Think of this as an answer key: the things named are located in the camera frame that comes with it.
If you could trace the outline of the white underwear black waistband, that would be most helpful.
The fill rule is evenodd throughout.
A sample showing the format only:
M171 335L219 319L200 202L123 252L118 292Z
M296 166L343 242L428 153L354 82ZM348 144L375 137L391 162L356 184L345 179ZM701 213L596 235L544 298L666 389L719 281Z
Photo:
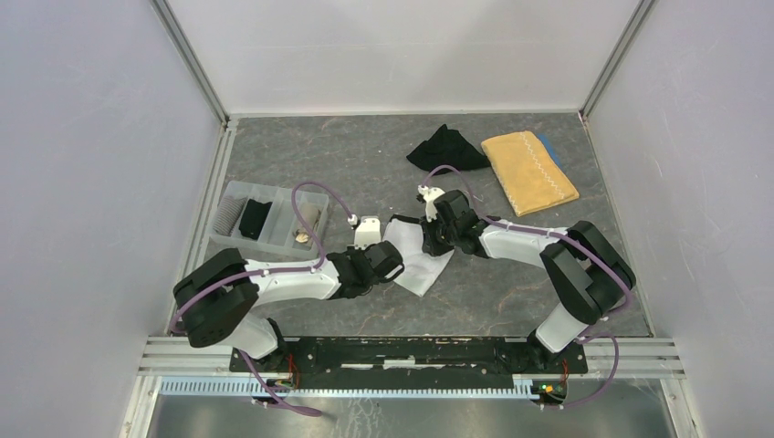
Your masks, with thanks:
M454 254L454 249L442 255L425 253L420 220L404 215L394 214L391 217L385 228L384 240L397 248L405 266L394 282L418 297L428 292Z

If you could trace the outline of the clear plastic organizer box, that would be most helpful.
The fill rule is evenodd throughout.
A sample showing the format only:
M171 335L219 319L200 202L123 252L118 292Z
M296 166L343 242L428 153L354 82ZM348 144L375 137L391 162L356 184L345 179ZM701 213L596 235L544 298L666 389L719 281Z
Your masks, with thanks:
M239 230L239 222L236 223L230 236L215 235L212 225L215 212L222 198L231 195L236 198L246 197L255 199L261 203L272 202L272 207L261 235L257 240L244 238ZM236 247L242 251L266 253L274 256L292 257L298 259L313 259L319 256L317 246L300 245L294 241L294 232L298 228L298 218L295 212L298 206L304 203L313 203L321 210L321 216L315 233L323 236L325 223L328 219L329 197L325 193L310 193L298 189L296 192L288 188L267 186L250 182L231 181L225 187L216 210L210 214L206 235L215 243Z

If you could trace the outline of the black underwear beige waistband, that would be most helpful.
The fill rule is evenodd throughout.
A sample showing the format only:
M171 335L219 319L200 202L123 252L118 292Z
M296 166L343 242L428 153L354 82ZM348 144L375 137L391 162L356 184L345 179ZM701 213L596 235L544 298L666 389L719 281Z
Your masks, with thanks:
M270 213L272 202L261 203L255 199L246 202L238 230L244 238L257 240Z

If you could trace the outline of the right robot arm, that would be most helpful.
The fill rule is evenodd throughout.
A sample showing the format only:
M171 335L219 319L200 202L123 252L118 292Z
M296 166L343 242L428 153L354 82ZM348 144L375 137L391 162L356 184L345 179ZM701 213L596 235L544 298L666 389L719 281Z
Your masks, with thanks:
M419 186L425 205L423 251L430 256L458 249L544 269L559 304L529 335L529 365L550 372L564 349L589 327L629 303L636 276L601 231L588 221L569 228L537 228L479 214L459 190Z

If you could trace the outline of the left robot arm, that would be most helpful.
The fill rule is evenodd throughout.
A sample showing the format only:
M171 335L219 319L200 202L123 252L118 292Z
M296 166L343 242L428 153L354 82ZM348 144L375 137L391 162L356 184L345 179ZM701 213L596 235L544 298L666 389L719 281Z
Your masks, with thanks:
M287 348L277 323L254 315L254 308L360 297L404 270L402 255L387 241L297 262L260 262L227 248L173 287L177 310L169 329L195 349L225 345L246 353L262 370L276 371L286 362Z

